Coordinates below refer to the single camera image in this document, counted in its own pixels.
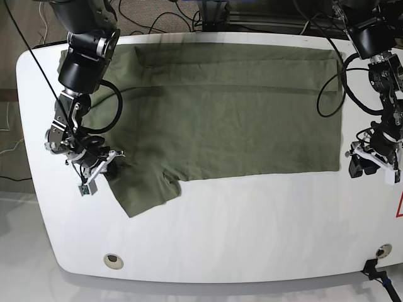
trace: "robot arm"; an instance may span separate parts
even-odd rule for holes
[[[116,14],[107,0],[46,1],[69,31],[69,50],[60,70],[59,82],[65,87],[55,104],[55,117],[46,133],[45,147],[53,154],[64,154],[75,170],[79,166],[82,195],[96,192],[95,178],[106,172],[108,164],[123,152],[103,146],[100,136],[118,121],[123,101],[118,89],[102,80],[111,61],[120,30],[116,28]],[[118,113],[112,123],[101,130],[81,126],[91,109],[90,94],[99,85],[114,90],[118,96]]]
[[[383,110],[381,122],[362,131],[346,153],[351,156],[349,173],[352,178],[385,170],[385,182],[401,182],[400,156],[403,142],[403,100],[396,91],[403,91],[403,68],[391,48],[396,46],[392,26],[403,12],[400,1],[334,0],[334,10],[343,21],[345,32],[354,45],[355,58],[370,59],[368,68],[372,88],[380,94]]]

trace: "metal frame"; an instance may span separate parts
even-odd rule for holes
[[[259,14],[259,13],[241,13],[237,11],[230,11],[228,0],[203,0],[197,1],[200,10],[200,16],[203,25],[203,31],[219,31],[223,25],[239,25],[242,26],[262,26],[264,30],[274,31],[278,33],[300,33],[306,21],[302,18],[293,18],[291,16],[274,15],[274,14]],[[317,24],[322,28],[329,27],[329,21],[317,18]],[[333,20],[334,24],[339,28],[344,28],[343,22],[340,20]],[[314,25],[310,25],[311,29],[316,29]],[[340,33],[337,28],[328,28],[327,31],[331,34]]]

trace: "round hole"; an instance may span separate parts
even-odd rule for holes
[[[390,254],[390,252],[392,251],[392,246],[391,244],[384,244],[383,246],[381,246],[377,252],[375,253],[375,256],[378,259],[383,259],[386,256],[388,256]]]
[[[377,257],[382,256],[384,253],[385,253],[384,250],[379,249],[378,252],[377,252]]]
[[[103,262],[110,269],[121,269],[123,267],[123,260],[115,254],[107,254],[103,257]]]
[[[116,262],[118,260],[118,257],[116,257],[114,255],[108,255],[108,260],[110,262]]]

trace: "gray floor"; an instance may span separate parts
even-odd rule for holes
[[[9,125],[11,131],[0,131],[0,152],[13,149],[23,138],[20,120],[20,109],[17,102],[9,104]],[[7,129],[7,103],[0,102],[0,129]],[[24,143],[19,143],[15,151],[0,154],[0,176],[15,179],[31,177]],[[0,179],[0,191],[34,193],[32,181],[14,182]]]
[[[0,192],[0,255],[0,302],[390,301],[381,284],[359,272],[244,284],[168,284],[71,274],[57,265],[31,194]],[[403,265],[387,270],[403,296]]]

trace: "black clamp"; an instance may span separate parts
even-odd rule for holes
[[[378,264],[378,259],[371,259],[365,263],[364,269],[361,271],[363,274],[367,275],[369,280],[381,279],[382,286],[388,292],[390,299],[393,302],[402,302],[399,295],[396,293],[395,288],[392,285],[392,281],[388,278],[386,271],[378,272],[375,266]]]

